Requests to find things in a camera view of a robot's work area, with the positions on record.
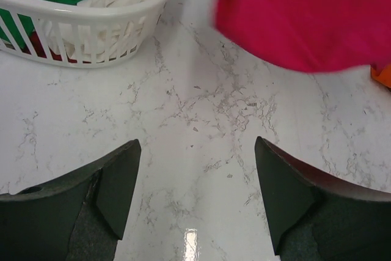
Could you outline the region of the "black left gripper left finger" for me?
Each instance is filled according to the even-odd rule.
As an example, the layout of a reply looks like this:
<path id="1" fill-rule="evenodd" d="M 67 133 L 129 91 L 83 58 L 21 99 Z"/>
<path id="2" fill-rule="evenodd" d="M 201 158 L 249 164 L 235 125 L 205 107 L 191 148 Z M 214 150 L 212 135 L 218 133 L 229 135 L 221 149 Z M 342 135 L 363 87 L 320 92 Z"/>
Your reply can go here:
<path id="1" fill-rule="evenodd" d="M 132 140 L 18 194 L 1 195 L 2 260 L 113 260 L 139 170 Z"/>

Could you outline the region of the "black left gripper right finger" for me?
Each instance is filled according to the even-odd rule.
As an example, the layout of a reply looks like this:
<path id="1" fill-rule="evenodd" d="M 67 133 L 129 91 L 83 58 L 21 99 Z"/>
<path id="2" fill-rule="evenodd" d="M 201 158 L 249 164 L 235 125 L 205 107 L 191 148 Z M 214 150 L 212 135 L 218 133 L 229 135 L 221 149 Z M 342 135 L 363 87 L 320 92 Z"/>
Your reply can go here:
<path id="1" fill-rule="evenodd" d="M 335 177 L 262 137 L 255 160 L 280 260 L 390 260 L 390 193 Z"/>

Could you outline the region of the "pink t shirt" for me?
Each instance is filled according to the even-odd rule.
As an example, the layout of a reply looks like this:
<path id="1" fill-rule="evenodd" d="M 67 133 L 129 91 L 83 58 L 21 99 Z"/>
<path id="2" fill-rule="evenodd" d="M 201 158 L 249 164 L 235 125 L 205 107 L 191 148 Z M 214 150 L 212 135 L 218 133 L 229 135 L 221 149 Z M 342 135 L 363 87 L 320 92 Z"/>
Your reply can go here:
<path id="1" fill-rule="evenodd" d="M 298 72 L 390 62 L 390 0 L 217 0 L 214 23 L 254 56 Z"/>

